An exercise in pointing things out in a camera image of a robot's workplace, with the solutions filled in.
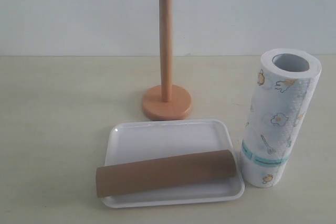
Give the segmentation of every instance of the paper towel roll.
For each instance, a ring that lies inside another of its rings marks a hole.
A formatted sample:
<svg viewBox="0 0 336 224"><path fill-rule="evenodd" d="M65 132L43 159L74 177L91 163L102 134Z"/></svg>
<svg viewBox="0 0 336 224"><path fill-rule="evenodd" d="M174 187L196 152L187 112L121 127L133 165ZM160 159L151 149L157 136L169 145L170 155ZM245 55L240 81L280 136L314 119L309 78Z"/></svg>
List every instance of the paper towel roll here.
<svg viewBox="0 0 336 224"><path fill-rule="evenodd" d="M320 74L320 61L303 51L262 55L240 152L242 175L250 184L270 187L280 181Z"/></svg>

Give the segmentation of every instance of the paper towel roll hole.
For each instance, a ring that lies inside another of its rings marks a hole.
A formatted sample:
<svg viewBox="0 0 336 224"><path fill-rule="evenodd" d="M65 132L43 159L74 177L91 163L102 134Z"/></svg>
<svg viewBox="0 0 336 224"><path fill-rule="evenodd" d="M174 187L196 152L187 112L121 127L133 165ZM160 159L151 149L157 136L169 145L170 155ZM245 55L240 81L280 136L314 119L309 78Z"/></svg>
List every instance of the paper towel roll hole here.
<svg viewBox="0 0 336 224"><path fill-rule="evenodd" d="M275 66L288 72L305 72L309 70L309 63L297 55L280 54L274 56L272 61Z"/></svg>

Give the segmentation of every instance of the blue stripe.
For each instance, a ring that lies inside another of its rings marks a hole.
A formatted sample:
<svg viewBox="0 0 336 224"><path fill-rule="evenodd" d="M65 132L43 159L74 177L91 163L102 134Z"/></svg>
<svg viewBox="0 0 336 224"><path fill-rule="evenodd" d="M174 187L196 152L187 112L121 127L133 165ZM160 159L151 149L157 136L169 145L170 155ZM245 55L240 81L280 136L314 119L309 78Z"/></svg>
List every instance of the blue stripe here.
<svg viewBox="0 0 336 224"><path fill-rule="evenodd" d="M282 159L267 159L267 158L262 158L259 157L255 154L253 154L249 148L246 146L244 140L242 142L242 152L244 152L245 156L249 159L252 160L253 163L263 166L263 167L277 167L285 164L288 160L288 157L282 158Z"/></svg>

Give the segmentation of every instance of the wooden pole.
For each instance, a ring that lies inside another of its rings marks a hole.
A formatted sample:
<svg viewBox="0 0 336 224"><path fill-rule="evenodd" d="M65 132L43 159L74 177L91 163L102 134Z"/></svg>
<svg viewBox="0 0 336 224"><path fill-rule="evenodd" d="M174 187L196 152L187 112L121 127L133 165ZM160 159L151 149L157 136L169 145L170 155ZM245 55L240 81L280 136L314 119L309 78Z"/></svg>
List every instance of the wooden pole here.
<svg viewBox="0 0 336 224"><path fill-rule="evenodd" d="M160 65L162 101L172 100L172 0L159 0L160 6Z"/></svg>

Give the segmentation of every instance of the tray rim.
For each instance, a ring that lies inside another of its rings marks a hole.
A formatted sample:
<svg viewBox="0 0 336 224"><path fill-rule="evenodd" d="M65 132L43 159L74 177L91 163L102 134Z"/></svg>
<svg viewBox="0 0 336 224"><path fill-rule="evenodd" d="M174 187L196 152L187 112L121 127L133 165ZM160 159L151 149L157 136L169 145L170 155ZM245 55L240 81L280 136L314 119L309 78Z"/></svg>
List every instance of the tray rim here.
<svg viewBox="0 0 336 224"><path fill-rule="evenodd" d="M110 146L113 144L113 133L116 131L116 129L120 127L124 127L125 125L148 125L153 126L155 124L162 125L162 124L190 124L190 123L218 123L221 125L221 127L224 129L224 132L227 137L228 145L229 145L229 151L231 151L235 164L236 164L236 170L237 170L237 176L239 178L240 182L240 190L237 194L233 196L223 196L223 197L211 197L211 198L191 198L191 199L170 199L170 200L163 200L163 201L144 201L144 202L128 202L128 203L112 203L110 204L108 202L108 198L111 197L104 197L101 198L101 201L109 208L133 208L133 207L152 207L152 206L169 206L169 205L186 205L186 204L199 204L199 203L209 203L209 202L225 202L230 200L235 200L240 198L244 191L245 191L245 183L243 176L240 172L240 167L238 163L238 159L236 157L235 150L232 145L232 141L227 129L227 126L220 120L217 119L186 119L186 120L171 120L171 121L143 121L143 122L125 122L115 125L109 134L109 140L108 140L108 146L106 148L106 155L104 160L104 166L106 166L107 162L107 156L108 156L108 150Z"/></svg>

